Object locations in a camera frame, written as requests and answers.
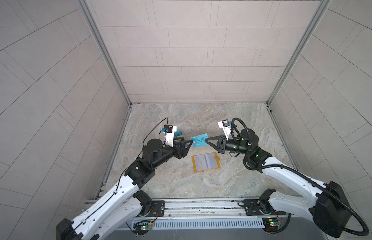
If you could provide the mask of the green circuit board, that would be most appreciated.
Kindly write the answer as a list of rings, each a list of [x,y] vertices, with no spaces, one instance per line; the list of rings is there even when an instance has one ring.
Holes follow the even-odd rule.
[[[265,226],[265,232],[275,232],[280,227],[280,222],[276,218],[263,218],[263,224]]]
[[[134,223],[133,230],[134,231],[150,231],[153,227],[152,221],[140,221]]]

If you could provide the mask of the yellow leather card holder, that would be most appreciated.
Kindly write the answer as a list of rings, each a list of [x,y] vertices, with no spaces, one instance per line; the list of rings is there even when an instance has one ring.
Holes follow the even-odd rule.
[[[217,153],[208,153],[192,156],[194,172],[204,172],[209,170],[220,169],[220,158]]]

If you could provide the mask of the teal VIP credit card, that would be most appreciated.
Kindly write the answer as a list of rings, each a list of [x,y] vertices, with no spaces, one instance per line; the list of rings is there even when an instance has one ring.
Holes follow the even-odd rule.
[[[208,138],[208,134],[202,134],[198,136],[191,137],[193,141],[193,147],[194,148],[199,148],[199,147],[204,147],[207,146],[208,144],[206,143],[206,139]]]

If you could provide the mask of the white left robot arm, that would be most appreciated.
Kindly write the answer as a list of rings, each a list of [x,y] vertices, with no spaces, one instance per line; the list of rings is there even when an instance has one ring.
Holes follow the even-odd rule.
[[[117,184],[102,198],[73,220],[63,219],[56,226],[58,240],[104,240],[124,222],[150,211],[152,199],[142,187],[155,175],[155,169],[171,158],[187,156],[191,140],[165,146],[151,139],[142,148],[142,156],[122,172]]]

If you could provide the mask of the perforated vent strip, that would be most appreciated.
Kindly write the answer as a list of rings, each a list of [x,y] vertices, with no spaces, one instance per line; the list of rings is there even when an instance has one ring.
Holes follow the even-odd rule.
[[[162,219],[153,230],[264,229],[262,219]]]

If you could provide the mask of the left green circuit board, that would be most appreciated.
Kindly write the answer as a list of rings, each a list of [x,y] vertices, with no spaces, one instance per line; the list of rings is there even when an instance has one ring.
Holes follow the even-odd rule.
[[[134,223],[133,230],[134,231],[150,231],[153,227],[152,221],[140,221]]]

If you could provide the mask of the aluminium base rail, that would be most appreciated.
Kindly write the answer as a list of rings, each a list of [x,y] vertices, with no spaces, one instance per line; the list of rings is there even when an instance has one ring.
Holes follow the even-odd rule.
[[[261,196],[258,199],[261,201],[268,201],[275,211],[286,212],[286,214],[292,214],[311,222],[313,221],[312,212],[316,201],[310,202],[303,197],[284,195],[280,192],[271,193],[269,197]],[[246,198],[163,199],[163,201],[165,201],[164,216],[160,218],[226,219],[231,217],[247,216],[245,209],[238,205],[238,202],[242,200],[246,200]]]

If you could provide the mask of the left corner metal post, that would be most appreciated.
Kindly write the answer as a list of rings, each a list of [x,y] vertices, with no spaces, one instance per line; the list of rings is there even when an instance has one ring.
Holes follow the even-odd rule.
[[[105,63],[107,65],[107,67],[109,68],[112,76],[114,77],[115,81],[117,82],[117,85],[119,86],[121,92],[122,92],[122,95],[123,97],[125,98],[128,106],[131,108],[132,106],[132,102],[127,94],[127,91],[125,89],[125,87],[123,86],[123,83],[121,81],[121,78],[116,70],[116,67],[111,59],[111,55],[103,41],[103,38],[100,34],[100,31],[95,23],[95,20],[90,12],[90,9],[89,9],[89,6],[87,4],[87,2],[85,0],[78,0],[77,1],[77,4],[79,6],[79,9],[81,10],[82,14],[83,14],[83,17],[94,37],[94,40],[95,40],[95,43],[97,44],[104,60],[105,60]]]

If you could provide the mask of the right green circuit board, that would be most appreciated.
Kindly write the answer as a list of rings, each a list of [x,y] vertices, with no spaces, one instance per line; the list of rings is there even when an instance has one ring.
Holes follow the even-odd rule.
[[[276,218],[263,218],[263,224],[265,226],[265,232],[275,232],[280,227],[280,222]]]

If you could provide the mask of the corner metal post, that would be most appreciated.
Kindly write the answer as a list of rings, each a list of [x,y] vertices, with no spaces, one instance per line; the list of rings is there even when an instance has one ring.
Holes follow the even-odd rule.
[[[284,82],[288,78],[291,70],[293,69],[294,65],[296,64],[298,58],[302,54],[303,50],[305,49],[308,41],[310,40],[310,37],[313,35],[315,29],[317,28],[319,22],[323,18],[326,10],[328,9],[329,4],[331,3],[331,0],[322,0],[320,1],[316,11],[314,12],[314,15],[312,19],[310,20],[302,38],[299,41],[298,46],[296,47],[295,51],[293,52],[287,66],[285,67],[285,70],[281,74],[281,77],[279,81],[276,84],[275,89],[273,90],[270,98],[267,100],[268,107],[271,108],[271,104],[276,99],[278,92],[282,88]]]
[[[79,6],[79,9],[81,10],[82,14],[83,14],[83,17],[94,37],[94,40],[95,40],[95,43],[97,44],[104,60],[105,60],[105,63],[107,65],[107,67],[109,68],[112,76],[114,77],[115,81],[117,82],[117,85],[119,86],[121,92],[122,92],[122,95],[123,97],[125,98],[128,106],[131,108],[132,106],[132,102],[127,94],[127,91],[125,89],[125,87],[123,86],[123,83],[121,81],[121,78],[116,70],[116,67],[111,59],[111,55],[103,41],[103,38],[100,34],[100,31],[95,23],[95,20],[90,12],[90,9],[89,9],[89,6],[87,4],[87,2],[85,0],[78,0],[77,1],[77,4]]]

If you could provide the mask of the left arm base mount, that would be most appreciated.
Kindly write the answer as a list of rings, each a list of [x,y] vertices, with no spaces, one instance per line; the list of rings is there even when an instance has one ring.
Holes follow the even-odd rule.
[[[165,209],[165,201],[152,201],[150,207],[143,208],[142,212],[136,216],[137,218],[156,218],[163,217]]]

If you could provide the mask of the right corner metal post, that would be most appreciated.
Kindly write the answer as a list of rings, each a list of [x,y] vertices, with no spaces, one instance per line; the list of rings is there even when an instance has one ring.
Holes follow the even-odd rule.
[[[284,82],[288,78],[291,70],[293,69],[294,65],[296,64],[298,58],[302,54],[303,50],[305,49],[308,41],[310,40],[310,37],[313,35],[315,29],[317,28],[319,22],[323,18],[326,10],[328,9],[329,4],[331,3],[331,0],[322,0],[320,1],[316,11],[314,12],[314,15],[312,19],[310,20],[302,38],[299,41],[298,46],[296,47],[295,51],[293,52],[287,66],[285,67],[285,70],[281,74],[281,77],[279,81],[276,84],[275,89],[273,90],[270,98],[267,100],[268,107],[271,108],[271,104],[276,99],[278,92],[282,88]]]

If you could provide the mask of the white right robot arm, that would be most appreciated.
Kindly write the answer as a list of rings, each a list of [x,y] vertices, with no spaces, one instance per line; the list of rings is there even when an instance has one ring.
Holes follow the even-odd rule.
[[[221,154],[227,151],[243,154],[246,169],[275,178],[300,194],[294,197],[267,190],[264,200],[268,207],[311,220],[334,238],[347,231],[346,225],[354,210],[342,187],[333,181],[326,184],[315,180],[283,164],[259,147],[259,137],[253,130],[242,130],[232,139],[222,135],[207,138],[205,142]]]

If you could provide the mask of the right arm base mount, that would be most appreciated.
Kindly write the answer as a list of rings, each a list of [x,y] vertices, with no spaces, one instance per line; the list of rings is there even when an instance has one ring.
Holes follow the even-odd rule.
[[[238,205],[245,209],[247,216],[286,215],[286,212],[275,211],[268,201],[261,201],[259,199],[242,200],[238,202]]]

